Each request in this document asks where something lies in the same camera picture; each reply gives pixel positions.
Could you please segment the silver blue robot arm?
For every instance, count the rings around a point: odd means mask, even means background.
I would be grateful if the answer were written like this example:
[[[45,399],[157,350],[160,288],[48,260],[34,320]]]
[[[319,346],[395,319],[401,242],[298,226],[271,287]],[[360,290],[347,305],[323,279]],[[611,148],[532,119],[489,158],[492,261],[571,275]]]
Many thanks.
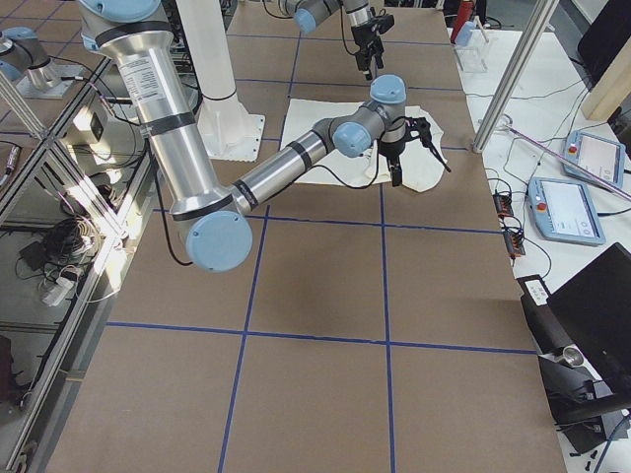
[[[169,54],[173,34],[158,1],[83,1],[85,44],[111,59],[136,107],[143,135],[157,155],[174,204],[172,215],[191,262],[210,272],[242,264],[252,246],[246,214],[282,192],[333,152],[357,158],[376,149],[392,183],[400,157],[419,140],[438,158],[424,117],[405,113],[406,88],[391,74],[375,79],[370,98],[350,115],[324,118],[229,186],[211,164],[195,115]]]
[[[367,81],[375,69],[384,68],[382,35],[394,26],[394,17],[386,11],[377,13],[369,1],[284,0],[277,2],[280,12],[294,21],[302,34],[310,34],[325,20],[339,12],[350,25],[356,49],[351,51],[342,33],[346,52],[354,57],[358,70]]]

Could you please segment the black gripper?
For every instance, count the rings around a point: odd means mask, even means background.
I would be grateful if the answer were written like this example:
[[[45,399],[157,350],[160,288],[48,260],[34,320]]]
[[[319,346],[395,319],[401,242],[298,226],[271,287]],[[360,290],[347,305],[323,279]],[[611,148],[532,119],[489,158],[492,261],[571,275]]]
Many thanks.
[[[448,162],[444,160],[431,140],[431,125],[425,117],[400,116],[397,128],[392,128],[381,138],[381,155],[386,158],[392,186],[402,183],[402,168],[400,155],[405,149],[405,144],[418,139],[421,145],[428,149],[432,156],[443,166],[447,172],[451,172]]]
[[[351,27],[351,33],[357,46],[357,50],[354,52],[356,64],[358,70],[364,75],[367,81],[373,79],[371,71],[372,55],[375,55],[377,68],[384,68],[384,47],[381,34],[388,32],[393,25],[393,15],[382,14],[369,19],[362,25]]]

